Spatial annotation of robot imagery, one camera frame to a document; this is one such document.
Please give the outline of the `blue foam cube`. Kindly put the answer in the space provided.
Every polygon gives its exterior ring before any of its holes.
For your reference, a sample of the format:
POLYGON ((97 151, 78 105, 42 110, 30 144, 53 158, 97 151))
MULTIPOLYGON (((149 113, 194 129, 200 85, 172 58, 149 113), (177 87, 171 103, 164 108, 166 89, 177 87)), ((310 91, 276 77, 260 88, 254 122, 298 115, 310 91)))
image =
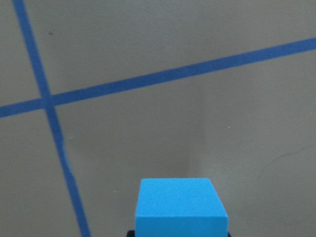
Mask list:
POLYGON ((135 236, 228 235, 228 214, 208 178, 141 180, 135 210, 135 236))

